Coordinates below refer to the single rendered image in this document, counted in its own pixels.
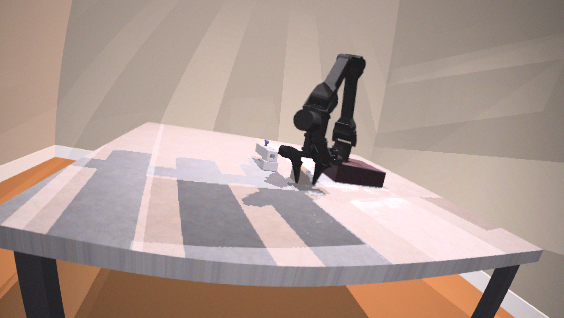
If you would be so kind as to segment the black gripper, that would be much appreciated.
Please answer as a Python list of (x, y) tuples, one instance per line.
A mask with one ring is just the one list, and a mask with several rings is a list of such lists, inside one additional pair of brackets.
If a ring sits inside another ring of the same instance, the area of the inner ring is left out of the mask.
[[(301, 170), (301, 166), (303, 164), (303, 161), (301, 161), (302, 157), (313, 159), (311, 155), (306, 153), (307, 147), (310, 144), (310, 142), (313, 140), (313, 138), (317, 138), (318, 139), (317, 142), (320, 142), (320, 143), (323, 143), (324, 140), (327, 139), (327, 138), (325, 138), (325, 134), (313, 132), (313, 131), (306, 131), (306, 133), (304, 133), (304, 136), (305, 136), (305, 141), (304, 141), (304, 145), (301, 147), (302, 151), (300, 151), (300, 150), (298, 150), (298, 149), (296, 149), (292, 146), (286, 146), (286, 145), (281, 145), (279, 147), (279, 150), (278, 150), (278, 154), (280, 156), (282, 156), (284, 158), (288, 158), (288, 159), (291, 160), (296, 183), (298, 183), (298, 181), (299, 181), (300, 170)], [(338, 155), (336, 161), (330, 161), (330, 162), (331, 162), (332, 165), (342, 166), (343, 159), (342, 159), (341, 156)], [(329, 162), (328, 165), (315, 164), (312, 185), (315, 185), (317, 183), (320, 176), (323, 174), (323, 172), (327, 168), (332, 167), (330, 165), (330, 162)]]

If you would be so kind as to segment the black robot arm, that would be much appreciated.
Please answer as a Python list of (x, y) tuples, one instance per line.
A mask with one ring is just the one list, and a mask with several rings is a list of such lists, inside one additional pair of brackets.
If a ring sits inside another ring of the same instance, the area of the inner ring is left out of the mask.
[(341, 114), (332, 133), (332, 141), (335, 143), (329, 148), (327, 140), (320, 143), (317, 138), (313, 138), (306, 153), (312, 156), (314, 163), (328, 165), (330, 161), (336, 161), (338, 155), (343, 161), (350, 162), (348, 159), (351, 148), (357, 144), (353, 119), (357, 82), (365, 67), (366, 62), (362, 56), (340, 53), (326, 80), (314, 88), (305, 100), (303, 109), (294, 115), (293, 122), (297, 129), (326, 134), (330, 113), (338, 104), (338, 88), (345, 78)]

